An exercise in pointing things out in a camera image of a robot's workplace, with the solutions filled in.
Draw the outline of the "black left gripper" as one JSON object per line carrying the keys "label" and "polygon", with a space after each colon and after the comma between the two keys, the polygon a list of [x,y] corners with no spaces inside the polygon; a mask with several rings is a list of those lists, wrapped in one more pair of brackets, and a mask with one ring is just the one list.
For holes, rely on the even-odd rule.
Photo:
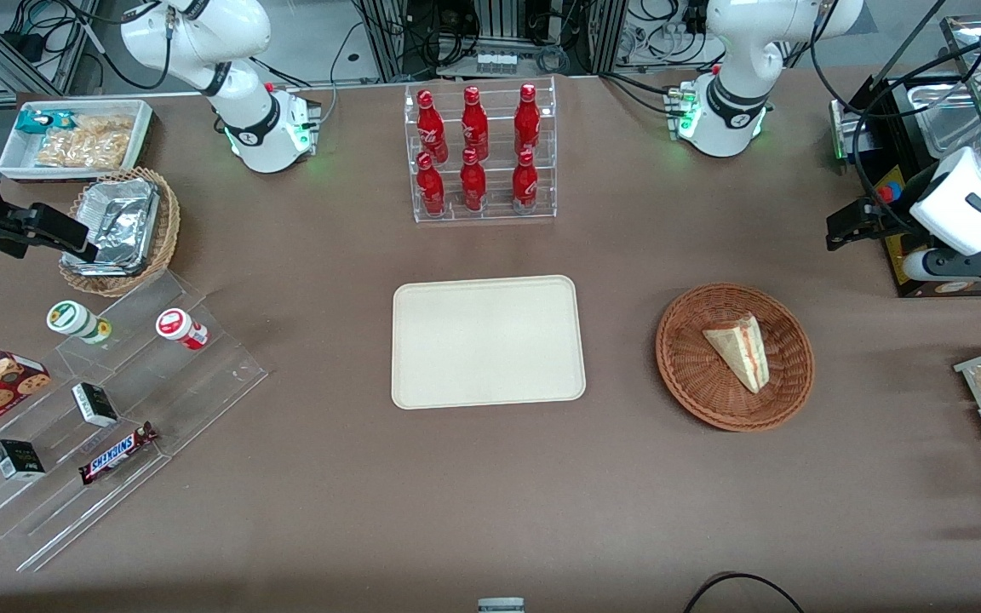
{"label": "black left gripper", "polygon": [[861,240],[876,240],[915,235],[915,220],[911,216],[911,201],[901,197],[888,203],[863,197],[859,204],[848,204],[828,217],[826,249],[835,252],[845,245]]}

